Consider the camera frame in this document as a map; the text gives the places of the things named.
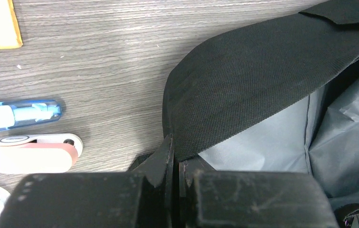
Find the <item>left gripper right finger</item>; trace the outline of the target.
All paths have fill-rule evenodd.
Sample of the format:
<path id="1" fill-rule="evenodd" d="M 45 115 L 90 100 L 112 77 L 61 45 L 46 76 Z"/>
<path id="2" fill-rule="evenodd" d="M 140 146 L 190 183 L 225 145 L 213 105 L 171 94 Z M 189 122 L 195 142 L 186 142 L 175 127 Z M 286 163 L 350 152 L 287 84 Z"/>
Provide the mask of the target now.
<path id="1" fill-rule="evenodd" d="M 194 215 L 193 206 L 193 181 L 194 176 L 199 172 L 215 171 L 215 169 L 208 164 L 199 155 L 179 163 L 179 217 L 184 228 L 195 228 L 192 222 Z"/>

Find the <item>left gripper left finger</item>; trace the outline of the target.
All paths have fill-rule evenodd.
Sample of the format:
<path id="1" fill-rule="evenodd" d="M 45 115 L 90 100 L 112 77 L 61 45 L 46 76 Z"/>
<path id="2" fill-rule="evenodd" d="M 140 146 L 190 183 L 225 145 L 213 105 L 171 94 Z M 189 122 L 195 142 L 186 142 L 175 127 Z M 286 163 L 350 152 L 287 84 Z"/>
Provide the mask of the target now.
<path id="1" fill-rule="evenodd" d="M 144 175 L 140 195 L 140 228 L 171 228 L 174 151 L 172 136 L 135 170 Z"/>

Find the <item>black backpack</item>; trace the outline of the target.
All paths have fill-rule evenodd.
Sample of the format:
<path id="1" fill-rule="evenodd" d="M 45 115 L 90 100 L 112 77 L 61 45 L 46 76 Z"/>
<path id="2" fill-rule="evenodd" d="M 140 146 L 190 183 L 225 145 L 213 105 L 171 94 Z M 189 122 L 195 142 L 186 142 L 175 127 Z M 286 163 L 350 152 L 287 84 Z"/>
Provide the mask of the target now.
<path id="1" fill-rule="evenodd" d="M 329 0 L 212 37 L 170 72 L 164 138 L 201 227 L 359 228 L 359 0 Z"/>

